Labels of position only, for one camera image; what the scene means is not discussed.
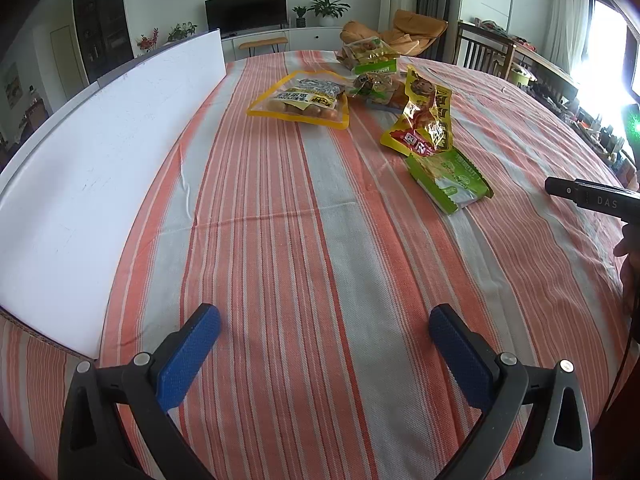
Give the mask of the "person's hand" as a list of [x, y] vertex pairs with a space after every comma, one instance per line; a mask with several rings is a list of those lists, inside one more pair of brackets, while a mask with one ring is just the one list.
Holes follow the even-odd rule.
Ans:
[[627, 313], [634, 310], [634, 302], [639, 290], [640, 274], [640, 230], [627, 223], [622, 229], [623, 238], [614, 247], [614, 256], [623, 258], [620, 280], [623, 284], [623, 305]]

